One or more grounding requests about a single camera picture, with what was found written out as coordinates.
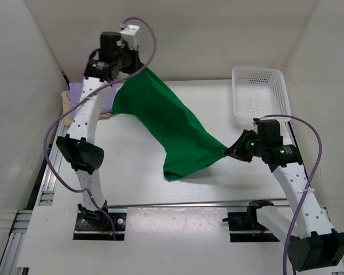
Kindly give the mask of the green t shirt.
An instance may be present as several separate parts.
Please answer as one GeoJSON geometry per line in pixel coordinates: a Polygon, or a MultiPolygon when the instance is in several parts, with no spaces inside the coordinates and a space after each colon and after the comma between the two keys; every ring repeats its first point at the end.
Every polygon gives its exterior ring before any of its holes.
{"type": "Polygon", "coordinates": [[[134,115],[164,148],[163,176],[178,180],[224,158],[225,145],[149,68],[118,90],[112,114],[134,115]]]}

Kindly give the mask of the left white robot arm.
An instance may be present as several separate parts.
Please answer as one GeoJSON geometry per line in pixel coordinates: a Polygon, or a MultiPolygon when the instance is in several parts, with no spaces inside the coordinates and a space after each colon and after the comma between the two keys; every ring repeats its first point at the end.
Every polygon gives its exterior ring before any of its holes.
{"type": "Polygon", "coordinates": [[[95,131],[108,91],[102,86],[117,79],[119,73],[132,75],[143,64],[139,59],[137,37],[139,27],[127,25],[119,32],[104,32],[100,36],[100,48],[89,56],[83,75],[81,99],[73,122],[56,144],[65,160],[75,171],[83,201],[78,205],[84,219],[103,223],[107,201],[103,196],[99,168],[104,151],[95,145],[95,131]]]}

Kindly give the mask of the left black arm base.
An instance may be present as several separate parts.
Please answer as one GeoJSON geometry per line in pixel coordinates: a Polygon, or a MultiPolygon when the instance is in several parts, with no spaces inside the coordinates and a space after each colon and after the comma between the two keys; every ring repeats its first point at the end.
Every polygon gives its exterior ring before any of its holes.
{"type": "Polygon", "coordinates": [[[127,224],[126,208],[108,208],[115,232],[107,217],[101,224],[90,222],[79,210],[73,231],[73,240],[84,241],[123,241],[127,224]]]}

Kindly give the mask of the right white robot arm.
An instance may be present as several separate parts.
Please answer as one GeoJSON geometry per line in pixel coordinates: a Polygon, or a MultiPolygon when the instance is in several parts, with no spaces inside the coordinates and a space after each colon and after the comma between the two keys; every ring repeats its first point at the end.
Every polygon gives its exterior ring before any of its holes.
{"type": "Polygon", "coordinates": [[[269,231],[283,243],[282,271],[290,265],[293,274],[337,266],[344,256],[344,232],[338,232],[329,220],[311,188],[311,182],[322,157],[318,139],[318,156],[309,175],[306,174],[298,148],[284,144],[279,115],[255,118],[255,129],[243,130],[225,156],[241,162],[261,159],[284,191],[293,212],[291,219],[280,213],[273,202],[262,199],[249,202],[242,214],[228,213],[223,222],[233,231],[269,231]]]}

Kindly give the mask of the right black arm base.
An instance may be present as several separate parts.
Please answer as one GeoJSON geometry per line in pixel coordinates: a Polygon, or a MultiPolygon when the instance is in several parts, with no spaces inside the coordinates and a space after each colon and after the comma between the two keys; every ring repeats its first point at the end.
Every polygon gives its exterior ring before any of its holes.
{"type": "Polygon", "coordinates": [[[231,243],[279,242],[264,226],[256,224],[244,212],[228,212],[222,222],[229,227],[231,243]]]}

